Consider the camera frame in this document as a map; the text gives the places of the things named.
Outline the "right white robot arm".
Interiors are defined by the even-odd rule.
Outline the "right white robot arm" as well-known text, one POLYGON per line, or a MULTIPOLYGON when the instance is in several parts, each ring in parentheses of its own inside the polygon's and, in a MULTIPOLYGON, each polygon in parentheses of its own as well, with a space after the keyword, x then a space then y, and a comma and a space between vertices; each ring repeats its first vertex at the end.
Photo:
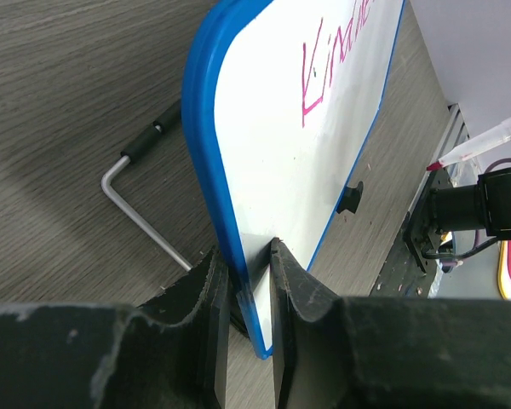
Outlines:
POLYGON ((434 190, 432 224, 444 232, 482 230, 511 240, 511 167, 478 176, 474 185, 434 190))

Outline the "pink capped marker pen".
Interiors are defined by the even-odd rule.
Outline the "pink capped marker pen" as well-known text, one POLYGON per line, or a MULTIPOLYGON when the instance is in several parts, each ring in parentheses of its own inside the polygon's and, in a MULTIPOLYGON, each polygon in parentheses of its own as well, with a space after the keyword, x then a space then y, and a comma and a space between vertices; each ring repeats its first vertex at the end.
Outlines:
POLYGON ((511 117, 452 148, 447 154, 430 164, 426 170, 443 169, 446 166, 469 160, 509 142, 511 142, 511 117))

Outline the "blue framed whiteboard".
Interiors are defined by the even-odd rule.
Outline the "blue framed whiteboard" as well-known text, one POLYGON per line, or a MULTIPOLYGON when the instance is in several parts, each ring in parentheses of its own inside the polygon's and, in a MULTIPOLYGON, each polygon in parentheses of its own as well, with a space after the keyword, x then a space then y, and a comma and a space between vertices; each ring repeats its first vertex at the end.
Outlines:
POLYGON ((310 268, 379 113, 400 1, 220 1, 189 51, 184 135, 255 355, 269 246, 310 268))

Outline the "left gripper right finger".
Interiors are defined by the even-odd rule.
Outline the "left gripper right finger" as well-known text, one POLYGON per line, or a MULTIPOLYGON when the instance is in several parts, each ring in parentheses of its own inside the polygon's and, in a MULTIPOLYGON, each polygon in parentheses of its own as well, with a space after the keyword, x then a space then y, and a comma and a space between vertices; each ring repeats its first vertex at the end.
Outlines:
POLYGON ((341 297, 270 244, 279 408, 511 408, 511 302, 341 297))

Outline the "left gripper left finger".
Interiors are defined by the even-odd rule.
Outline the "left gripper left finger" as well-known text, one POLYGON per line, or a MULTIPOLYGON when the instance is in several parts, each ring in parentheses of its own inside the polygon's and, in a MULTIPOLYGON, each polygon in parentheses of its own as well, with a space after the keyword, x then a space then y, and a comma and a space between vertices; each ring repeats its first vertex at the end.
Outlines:
POLYGON ((0 303, 0 408, 222 408, 231 287, 211 250, 140 306, 0 303))

